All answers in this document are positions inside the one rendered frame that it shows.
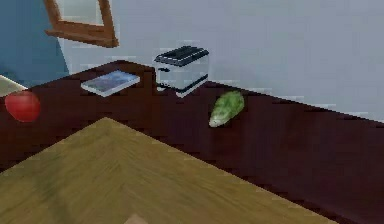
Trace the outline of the green lettuce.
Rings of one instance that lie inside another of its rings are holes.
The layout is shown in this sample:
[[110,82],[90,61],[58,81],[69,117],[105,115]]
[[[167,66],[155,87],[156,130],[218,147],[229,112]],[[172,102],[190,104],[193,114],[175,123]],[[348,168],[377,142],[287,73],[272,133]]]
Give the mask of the green lettuce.
[[229,91],[222,94],[215,102],[209,119],[210,127],[226,124],[245,106],[245,99],[240,91]]

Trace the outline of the white and black toaster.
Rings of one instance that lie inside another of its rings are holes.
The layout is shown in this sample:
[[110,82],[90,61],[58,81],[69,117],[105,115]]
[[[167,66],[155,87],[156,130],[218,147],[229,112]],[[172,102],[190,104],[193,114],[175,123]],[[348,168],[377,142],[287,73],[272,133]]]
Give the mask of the white and black toaster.
[[173,90],[180,98],[207,81],[209,51],[182,46],[162,53],[154,59],[158,91]]

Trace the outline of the blue book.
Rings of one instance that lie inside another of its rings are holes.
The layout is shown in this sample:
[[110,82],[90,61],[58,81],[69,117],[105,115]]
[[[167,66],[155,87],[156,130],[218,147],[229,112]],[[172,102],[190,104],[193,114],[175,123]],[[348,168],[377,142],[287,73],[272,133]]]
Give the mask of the blue book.
[[140,82],[134,74],[116,70],[81,83],[81,88],[102,97],[108,97]]

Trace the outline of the dark brown worktop counter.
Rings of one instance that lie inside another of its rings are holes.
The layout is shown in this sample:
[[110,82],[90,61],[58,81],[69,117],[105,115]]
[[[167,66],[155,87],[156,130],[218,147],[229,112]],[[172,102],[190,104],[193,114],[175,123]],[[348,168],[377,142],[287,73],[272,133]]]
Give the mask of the dark brown worktop counter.
[[[81,83],[120,70],[140,82],[108,97]],[[384,224],[384,123],[245,91],[244,110],[211,128],[228,86],[179,98],[157,91],[152,67],[118,60],[33,87],[41,112],[16,121],[0,97],[0,172],[109,117],[339,224]]]

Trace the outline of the brown framed window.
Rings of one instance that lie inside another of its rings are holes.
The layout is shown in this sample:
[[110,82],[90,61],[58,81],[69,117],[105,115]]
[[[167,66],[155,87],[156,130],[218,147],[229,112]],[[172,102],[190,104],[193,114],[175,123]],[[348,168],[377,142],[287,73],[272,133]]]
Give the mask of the brown framed window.
[[119,45],[110,0],[43,0],[52,28],[49,36],[114,48]]

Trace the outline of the red apple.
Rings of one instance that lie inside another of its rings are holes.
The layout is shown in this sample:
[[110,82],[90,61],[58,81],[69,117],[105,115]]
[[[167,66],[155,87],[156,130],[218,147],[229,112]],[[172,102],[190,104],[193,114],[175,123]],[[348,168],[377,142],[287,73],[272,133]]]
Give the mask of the red apple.
[[5,97],[8,113],[20,122],[35,121],[41,111],[38,97],[30,91],[14,92]]

